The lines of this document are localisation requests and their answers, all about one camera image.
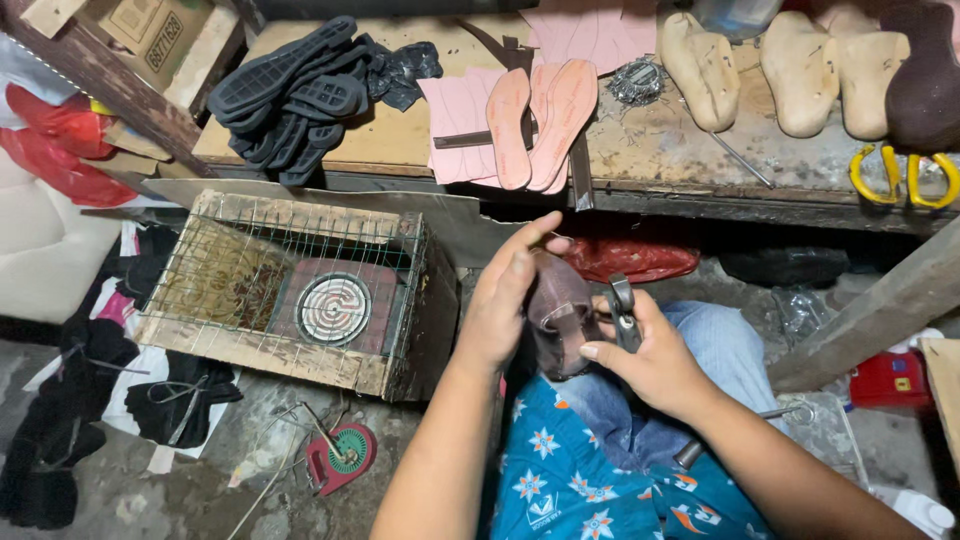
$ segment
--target nail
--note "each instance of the nail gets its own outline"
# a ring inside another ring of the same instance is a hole
[[[592,345],[581,345],[580,356],[595,360],[597,358],[597,348]]]
[[[514,253],[514,259],[511,261],[511,266],[514,269],[515,274],[523,274],[523,271],[526,269],[527,260],[530,258],[530,254],[526,250],[520,250]]]

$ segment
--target white bottle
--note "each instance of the white bottle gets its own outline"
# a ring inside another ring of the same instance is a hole
[[[934,540],[943,540],[944,533],[956,523],[952,512],[923,493],[886,485],[873,485],[870,489],[874,496]]]

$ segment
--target plastic bag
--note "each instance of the plastic bag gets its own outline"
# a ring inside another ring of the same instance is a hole
[[[719,258],[728,276],[761,286],[832,282],[850,268],[845,250],[823,246],[757,247]]]
[[[76,94],[59,107],[52,106],[17,85],[7,85],[7,103],[32,130],[51,137],[74,156],[96,160],[113,151],[103,141],[113,118],[90,110],[89,99]]]
[[[827,305],[813,289],[802,286],[774,287],[770,294],[777,303],[783,335],[791,350],[831,318]]]
[[[136,191],[115,181],[100,169],[81,163],[52,137],[30,128],[0,128],[0,146],[21,168],[40,177],[75,205],[115,207],[136,197]]]
[[[585,280],[606,282],[623,272],[631,283],[643,283],[693,272],[700,250],[638,238],[574,238],[564,260]]]
[[[429,41],[394,52],[377,43],[367,70],[367,90],[371,98],[403,112],[423,96],[417,79],[437,79],[443,74],[437,47]]]

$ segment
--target hand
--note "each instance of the hand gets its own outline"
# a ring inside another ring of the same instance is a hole
[[[609,317],[605,297],[594,297],[593,307]],[[684,337],[646,291],[634,290],[634,317],[643,337],[635,354],[604,341],[585,343],[580,354],[620,376],[649,406],[688,424],[694,415],[706,410],[703,407],[727,397],[700,369]],[[611,323],[601,322],[600,330],[615,337]]]
[[[523,300],[537,275],[529,248],[539,244],[562,255],[569,238],[553,234],[564,215],[552,211],[514,233],[484,268],[460,329],[451,364],[492,375],[510,359],[523,326]]]

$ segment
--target yellow scissors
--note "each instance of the yellow scissors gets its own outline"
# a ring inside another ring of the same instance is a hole
[[[850,180],[853,187],[860,195],[863,195],[868,201],[882,205],[893,205],[900,199],[900,167],[897,165],[897,156],[894,154],[892,146],[880,148],[880,154],[883,156],[883,168],[887,171],[887,182],[890,184],[890,192],[887,194],[876,193],[867,186],[860,178],[860,162],[873,152],[875,146],[868,144],[860,149],[859,152],[850,160]],[[906,161],[906,185],[910,202],[914,205],[929,207],[932,209],[941,209],[956,199],[960,194],[960,171],[947,157],[946,154],[937,153],[930,157],[933,162],[940,165],[944,174],[947,175],[947,193],[937,201],[927,201],[920,194],[918,179],[920,178],[920,156],[910,154]]]

